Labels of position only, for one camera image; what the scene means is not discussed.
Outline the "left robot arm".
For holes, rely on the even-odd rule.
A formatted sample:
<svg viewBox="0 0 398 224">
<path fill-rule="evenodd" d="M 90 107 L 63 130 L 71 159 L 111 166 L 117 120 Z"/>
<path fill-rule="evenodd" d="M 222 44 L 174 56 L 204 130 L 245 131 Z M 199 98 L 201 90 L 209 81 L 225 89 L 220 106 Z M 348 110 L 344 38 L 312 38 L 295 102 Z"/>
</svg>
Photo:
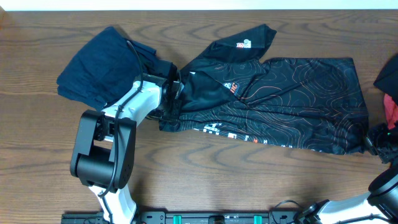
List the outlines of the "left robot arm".
<svg viewBox="0 0 398 224">
<path fill-rule="evenodd" d="M 143 73 L 114 105 L 85 111 L 78 127 L 70 172 L 98 199 L 102 212 L 66 214 L 62 223 L 134 223 L 136 203 L 128 181 L 134 165 L 136 129 L 147 115 L 178 117 L 182 89 L 176 66 L 161 61 L 155 74 Z"/>
</svg>

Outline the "black orange patterned sports jersey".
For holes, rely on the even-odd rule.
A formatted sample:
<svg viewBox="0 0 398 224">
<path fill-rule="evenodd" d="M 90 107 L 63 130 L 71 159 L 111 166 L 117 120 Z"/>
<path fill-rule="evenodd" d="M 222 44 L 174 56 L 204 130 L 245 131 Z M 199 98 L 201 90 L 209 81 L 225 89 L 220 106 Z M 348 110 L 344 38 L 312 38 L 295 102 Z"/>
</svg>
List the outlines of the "black orange patterned sports jersey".
<svg viewBox="0 0 398 224">
<path fill-rule="evenodd" d="M 212 42 L 180 73 L 179 115 L 162 131 L 328 154 L 365 151 L 369 113 L 352 58 L 264 60 L 276 31 L 260 25 Z"/>
</svg>

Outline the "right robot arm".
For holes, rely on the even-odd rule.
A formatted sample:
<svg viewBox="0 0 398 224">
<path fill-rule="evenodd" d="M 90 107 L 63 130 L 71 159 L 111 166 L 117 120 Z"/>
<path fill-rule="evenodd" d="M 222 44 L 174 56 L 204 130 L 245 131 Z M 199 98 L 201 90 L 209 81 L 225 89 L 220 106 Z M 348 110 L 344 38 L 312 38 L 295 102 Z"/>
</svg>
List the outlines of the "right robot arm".
<svg viewBox="0 0 398 224">
<path fill-rule="evenodd" d="M 304 210 L 297 223 L 397 223 L 397 124 L 382 123 L 365 137 L 368 151 L 390 166 L 365 194 L 346 200 L 324 200 Z"/>
</svg>

